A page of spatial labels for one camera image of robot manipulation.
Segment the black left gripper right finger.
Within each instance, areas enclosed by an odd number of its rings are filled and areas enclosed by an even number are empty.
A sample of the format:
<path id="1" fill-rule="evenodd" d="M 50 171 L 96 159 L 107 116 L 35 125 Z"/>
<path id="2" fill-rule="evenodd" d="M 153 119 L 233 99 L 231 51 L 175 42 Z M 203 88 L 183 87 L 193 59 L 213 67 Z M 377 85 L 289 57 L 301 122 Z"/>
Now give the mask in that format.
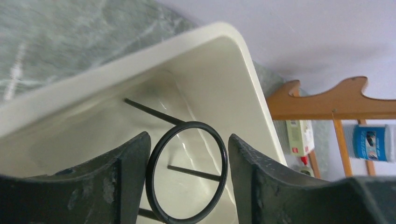
<path id="1" fill-rule="evenodd" d="M 396 179 L 353 176 L 329 182 L 297 172 L 236 134 L 229 163 L 241 224 L 393 224 Z"/>

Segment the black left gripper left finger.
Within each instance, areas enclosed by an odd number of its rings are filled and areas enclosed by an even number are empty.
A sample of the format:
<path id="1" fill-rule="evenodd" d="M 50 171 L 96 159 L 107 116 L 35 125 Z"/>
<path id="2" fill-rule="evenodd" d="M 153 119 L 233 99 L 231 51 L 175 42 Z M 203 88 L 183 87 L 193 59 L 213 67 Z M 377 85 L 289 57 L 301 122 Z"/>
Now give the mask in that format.
<path id="1" fill-rule="evenodd" d="M 3 224 L 134 224 L 151 138 L 121 146 L 54 175 L 0 177 Z"/>

